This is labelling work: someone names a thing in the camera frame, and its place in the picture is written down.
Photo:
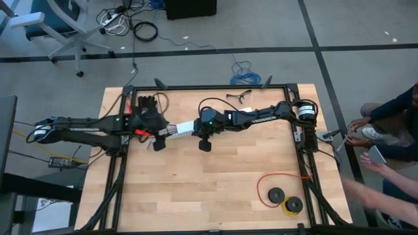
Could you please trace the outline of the white power strip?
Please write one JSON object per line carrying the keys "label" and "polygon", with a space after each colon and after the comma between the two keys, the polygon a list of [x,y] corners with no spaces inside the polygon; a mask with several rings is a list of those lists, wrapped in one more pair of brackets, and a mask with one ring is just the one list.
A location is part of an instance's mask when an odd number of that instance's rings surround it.
{"label": "white power strip", "polygon": [[119,18],[124,12],[124,8],[115,8],[113,10],[105,9],[104,14],[101,16],[101,19],[99,20],[99,25],[101,27],[106,27],[115,19]]}

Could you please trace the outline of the black desk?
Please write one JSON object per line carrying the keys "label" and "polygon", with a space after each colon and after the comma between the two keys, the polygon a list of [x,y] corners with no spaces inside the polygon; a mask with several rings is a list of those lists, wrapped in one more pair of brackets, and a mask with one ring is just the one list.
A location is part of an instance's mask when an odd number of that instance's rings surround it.
{"label": "black desk", "polygon": [[17,100],[15,95],[0,97],[0,235],[11,235],[18,195],[79,202],[82,194],[79,189],[5,172]]}

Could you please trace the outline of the white stick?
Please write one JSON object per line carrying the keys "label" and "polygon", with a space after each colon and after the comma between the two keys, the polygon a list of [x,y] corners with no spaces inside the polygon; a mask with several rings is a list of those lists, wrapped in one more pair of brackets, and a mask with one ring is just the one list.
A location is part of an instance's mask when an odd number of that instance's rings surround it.
{"label": "white stick", "polygon": [[341,148],[345,145],[345,143],[346,143],[346,141],[347,141],[348,137],[349,137],[349,134],[347,133],[347,134],[344,136],[343,140],[341,141],[340,145],[336,148],[335,152],[339,152],[339,151],[341,150]]}

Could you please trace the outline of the clear safety glasses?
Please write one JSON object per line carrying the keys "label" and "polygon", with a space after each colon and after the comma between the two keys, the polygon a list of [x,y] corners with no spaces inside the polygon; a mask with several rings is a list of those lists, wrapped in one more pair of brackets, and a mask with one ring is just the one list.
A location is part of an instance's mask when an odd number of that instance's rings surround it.
{"label": "clear safety glasses", "polygon": [[252,92],[252,90],[249,89],[249,90],[246,90],[246,91],[242,92],[239,95],[226,94],[226,98],[234,97],[234,98],[238,99],[238,102],[240,104],[243,104],[243,100],[245,99],[245,96],[250,94],[251,92]]}

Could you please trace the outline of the grey office chair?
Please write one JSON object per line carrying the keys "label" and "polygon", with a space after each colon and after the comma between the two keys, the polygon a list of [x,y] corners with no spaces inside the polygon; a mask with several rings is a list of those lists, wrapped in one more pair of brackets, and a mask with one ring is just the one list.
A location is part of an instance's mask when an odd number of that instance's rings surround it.
{"label": "grey office chair", "polygon": [[102,26],[85,27],[88,3],[89,0],[32,0],[31,12],[18,15],[4,0],[0,0],[0,11],[6,14],[12,29],[25,29],[27,40],[45,37],[59,42],[61,46],[47,55],[53,64],[57,63],[58,55],[73,49],[76,75],[82,77],[84,72],[80,69],[80,60],[88,46],[106,50],[109,58],[116,56],[110,47],[89,40]]}

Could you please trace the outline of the white duct cover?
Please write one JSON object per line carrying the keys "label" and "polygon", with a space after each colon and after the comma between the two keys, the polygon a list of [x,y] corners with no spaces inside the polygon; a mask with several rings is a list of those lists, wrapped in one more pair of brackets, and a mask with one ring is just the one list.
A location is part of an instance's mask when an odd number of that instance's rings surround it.
{"label": "white duct cover", "polygon": [[[250,117],[253,110],[251,107],[247,107],[241,110],[225,110],[224,113],[221,113],[225,116],[224,131],[240,131],[242,128],[242,122],[238,122],[238,116]],[[171,138],[179,138],[183,136],[193,136],[193,121],[187,121],[183,123],[179,123],[176,125],[177,133],[168,136],[168,139]]]}

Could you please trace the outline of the grey flat card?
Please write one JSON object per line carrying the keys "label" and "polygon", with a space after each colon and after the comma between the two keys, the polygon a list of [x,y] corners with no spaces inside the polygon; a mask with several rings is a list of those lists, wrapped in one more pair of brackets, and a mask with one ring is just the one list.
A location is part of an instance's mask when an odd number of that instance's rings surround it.
{"label": "grey flat card", "polygon": [[377,163],[377,164],[385,164],[386,163],[385,158],[382,156],[382,154],[380,153],[380,151],[378,150],[378,148],[376,146],[372,146],[368,150],[368,155],[369,155],[370,161],[372,163]]}

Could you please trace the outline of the person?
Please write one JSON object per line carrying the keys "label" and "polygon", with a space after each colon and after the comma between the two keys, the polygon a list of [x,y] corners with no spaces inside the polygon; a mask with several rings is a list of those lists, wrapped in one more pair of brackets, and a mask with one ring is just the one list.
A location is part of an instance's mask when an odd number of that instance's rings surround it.
{"label": "person", "polygon": [[418,228],[418,181],[407,178],[382,163],[374,163],[367,152],[360,156],[363,167],[383,176],[386,186],[383,192],[364,184],[342,178],[345,192],[360,204],[379,210],[393,219]]}
{"label": "person", "polygon": [[386,103],[365,103],[362,118],[349,124],[349,130],[361,130],[362,138],[349,135],[353,147],[377,147],[386,159],[418,162],[418,82]]}

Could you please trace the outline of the black work glove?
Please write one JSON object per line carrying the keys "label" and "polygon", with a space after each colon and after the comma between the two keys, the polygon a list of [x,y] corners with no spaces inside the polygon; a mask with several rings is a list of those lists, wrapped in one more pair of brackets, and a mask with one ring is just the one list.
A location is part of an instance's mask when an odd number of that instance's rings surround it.
{"label": "black work glove", "polygon": [[158,118],[162,114],[157,109],[158,102],[154,96],[139,96],[137,106],[132,107],[133,114],[140,118]]}

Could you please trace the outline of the black power adapter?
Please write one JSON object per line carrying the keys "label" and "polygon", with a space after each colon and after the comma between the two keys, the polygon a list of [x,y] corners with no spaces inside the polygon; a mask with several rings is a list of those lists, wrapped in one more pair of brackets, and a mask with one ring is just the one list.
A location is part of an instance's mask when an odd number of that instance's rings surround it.
{"label": "black power adapter", "polygon": [[77,162],[62,157],[50,157],[50,160],[48,161],[49,168],[75,168],[77,166]]}

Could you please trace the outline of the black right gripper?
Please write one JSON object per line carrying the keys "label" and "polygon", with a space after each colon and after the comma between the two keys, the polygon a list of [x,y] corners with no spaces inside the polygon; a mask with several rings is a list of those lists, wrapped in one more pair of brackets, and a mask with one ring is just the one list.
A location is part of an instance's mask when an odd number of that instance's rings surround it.
{"label": "black right gripper", "polygon": [[193,121],[193,136],[202,136],[199,141],[201,151],[211,152],[209,135],[224,131],[224,121],[225,116],[213,108],[203,110],[201,116]]}

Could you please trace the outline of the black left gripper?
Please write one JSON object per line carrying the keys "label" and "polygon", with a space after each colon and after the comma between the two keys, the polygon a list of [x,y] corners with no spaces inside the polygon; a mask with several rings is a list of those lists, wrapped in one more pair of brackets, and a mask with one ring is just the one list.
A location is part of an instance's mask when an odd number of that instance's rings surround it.
{"label": "black left gripper", "polygon": [[158,134],[162,129],[167,129],[169,122],[163,117],[162,114],[156,113],[144,113],[139,116],[138,128],[147,133],[154,134],[153,150],[161,151],[166,148],[165,134]]}

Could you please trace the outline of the black box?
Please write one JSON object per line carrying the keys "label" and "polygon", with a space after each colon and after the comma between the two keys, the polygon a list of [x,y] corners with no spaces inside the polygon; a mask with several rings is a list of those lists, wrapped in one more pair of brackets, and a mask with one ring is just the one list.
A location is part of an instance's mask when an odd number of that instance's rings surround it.
{"label": "black box", "polygon": [[213,16],[217,0],[164,0],[168,20]]}

